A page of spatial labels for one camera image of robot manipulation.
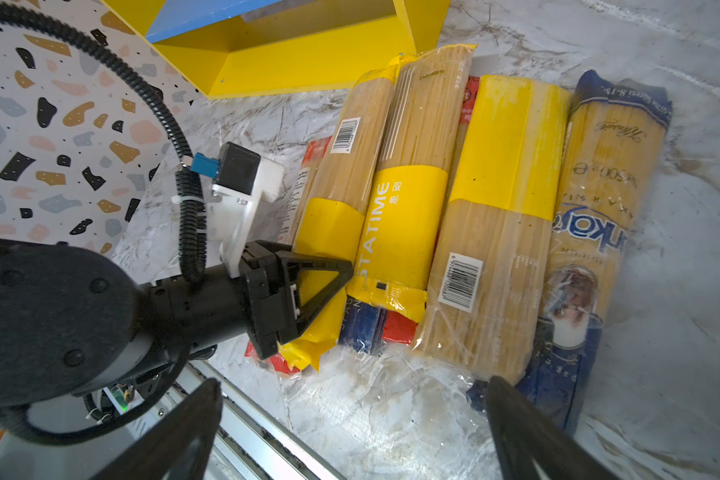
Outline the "blue Barilla spaghetti bag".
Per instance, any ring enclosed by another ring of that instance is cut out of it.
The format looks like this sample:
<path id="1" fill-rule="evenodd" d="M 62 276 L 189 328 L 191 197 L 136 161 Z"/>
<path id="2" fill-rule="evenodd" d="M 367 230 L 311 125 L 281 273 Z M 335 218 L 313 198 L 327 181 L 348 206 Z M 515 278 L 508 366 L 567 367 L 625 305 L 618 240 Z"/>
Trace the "blue Barilla spaghetti bag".
<path id="1" fill-rule="evenodd" d="M 338 343 L 358 353 L 376 354 L 382 345 L 386 318 L 385 309 L 348 297 Z"/>

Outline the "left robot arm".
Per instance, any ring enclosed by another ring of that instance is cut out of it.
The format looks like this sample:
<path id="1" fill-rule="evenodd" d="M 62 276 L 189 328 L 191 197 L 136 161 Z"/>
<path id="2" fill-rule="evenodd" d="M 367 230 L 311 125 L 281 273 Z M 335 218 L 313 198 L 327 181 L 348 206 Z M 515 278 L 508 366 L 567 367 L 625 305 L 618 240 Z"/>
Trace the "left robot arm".
<path id="1" fill-rule="evenodd" d="M 83 248 L 0 239 L 0 408 L 155 374 L 182 351 L 203 358 L 240 335 L 271 357 L 351 275 L 347 260 L 256 241 L 238 273 L 217 265 L 195 284 L 175 276 L 140 285 Z"/>

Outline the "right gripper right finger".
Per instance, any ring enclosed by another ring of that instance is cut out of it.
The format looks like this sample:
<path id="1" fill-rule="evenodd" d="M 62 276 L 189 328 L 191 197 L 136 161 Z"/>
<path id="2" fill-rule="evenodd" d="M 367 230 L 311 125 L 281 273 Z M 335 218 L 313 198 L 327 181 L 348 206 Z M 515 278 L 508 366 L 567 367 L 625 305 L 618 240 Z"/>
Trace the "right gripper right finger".
<path id="1" fill-rule="evenodd" d="M 503 378 L 488 381 L 484 404 L 503 478 L 616 477 Z"/>

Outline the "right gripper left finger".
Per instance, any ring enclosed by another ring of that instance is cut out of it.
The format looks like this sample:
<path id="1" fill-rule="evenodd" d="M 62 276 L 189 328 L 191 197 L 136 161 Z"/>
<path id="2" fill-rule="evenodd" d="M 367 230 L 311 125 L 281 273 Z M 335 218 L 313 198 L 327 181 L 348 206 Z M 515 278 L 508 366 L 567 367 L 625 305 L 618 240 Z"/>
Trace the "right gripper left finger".
<path id="1" fill-rule="evenodd" d="M 222 416 L 221 384 L 205 380 L 145 436 L 94 477 L 202 479 Z"/>

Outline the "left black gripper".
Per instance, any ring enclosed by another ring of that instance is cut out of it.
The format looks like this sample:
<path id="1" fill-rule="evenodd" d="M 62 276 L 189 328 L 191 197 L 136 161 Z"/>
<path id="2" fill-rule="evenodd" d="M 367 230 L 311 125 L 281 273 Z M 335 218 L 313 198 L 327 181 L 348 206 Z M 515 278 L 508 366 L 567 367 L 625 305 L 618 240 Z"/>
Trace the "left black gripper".
<path id="1" fill-rule="evenodd" d="M 349 260 L 294 253 L 290 245 L 271 241 L 248 243 L 239 269 L 247 289 L 249 338 L 261 359 L 301 337 L 353 273 Z M 304 272 L 335 276 L 320 280 L 320 289 L 303 303 L 299 278 Z"/>

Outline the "red label spaghetti bag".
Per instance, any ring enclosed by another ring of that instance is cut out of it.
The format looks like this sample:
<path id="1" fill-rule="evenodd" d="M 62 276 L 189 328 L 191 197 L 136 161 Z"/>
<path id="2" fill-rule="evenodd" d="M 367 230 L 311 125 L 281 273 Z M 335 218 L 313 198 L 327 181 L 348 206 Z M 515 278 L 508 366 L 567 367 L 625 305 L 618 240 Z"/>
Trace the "red label spaghetti bag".
<path id="1" fill-rule="evenodd" d="M 307 144 L 304 157 L 300 164 L 300 170 L 289 196 L 285 219 L 279 230 L 277 237 L 278 243 L 293 244 L 318 164 L 324 157 L 331 139 L 332 137 L 328 136 L 313 140 Z M 274 372 L 283 378 L 293 378 L 301 373 L 299 368 L 290 367 L 280 353 L 266 360 L 260 359 L 251 342 L 247 345 L 245 357 L 254 361 L 260 368 Z"/>

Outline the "long yellow spaghetti bag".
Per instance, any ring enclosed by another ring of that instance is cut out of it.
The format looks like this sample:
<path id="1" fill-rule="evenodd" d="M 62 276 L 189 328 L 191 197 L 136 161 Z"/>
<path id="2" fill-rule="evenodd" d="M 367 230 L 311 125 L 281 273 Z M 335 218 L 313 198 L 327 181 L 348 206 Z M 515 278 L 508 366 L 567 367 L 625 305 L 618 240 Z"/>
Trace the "long yellow spaghetti bag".
<path id="1" fill-rule="evenodd" d="M 361 76 L 345 99 L 314 176 L 295 253 L 354 262 L 401 58 Z M 320 280 L 334 276 L 304 272 L 299 279 L 301 297 L 307 301 L 320 289 Z M 338 343 L 346 300 L 343 287 L 301 337 L 279 346 L 290 367 L 320 369 L 321 356 Z"/>

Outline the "yellow spaghetti bag with text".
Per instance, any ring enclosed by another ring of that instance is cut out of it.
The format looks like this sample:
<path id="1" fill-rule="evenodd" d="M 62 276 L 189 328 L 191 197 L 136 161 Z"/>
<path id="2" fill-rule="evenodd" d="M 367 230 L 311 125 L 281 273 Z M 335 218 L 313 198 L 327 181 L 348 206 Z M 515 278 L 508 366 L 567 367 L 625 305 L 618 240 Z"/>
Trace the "yellow spaghetti bag with text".
<path id="1" fill-rule="evenodd" d="M 420 322 L 454 158 L 473 44 L 404 61 L 360 237 L 350 297 Z"/>

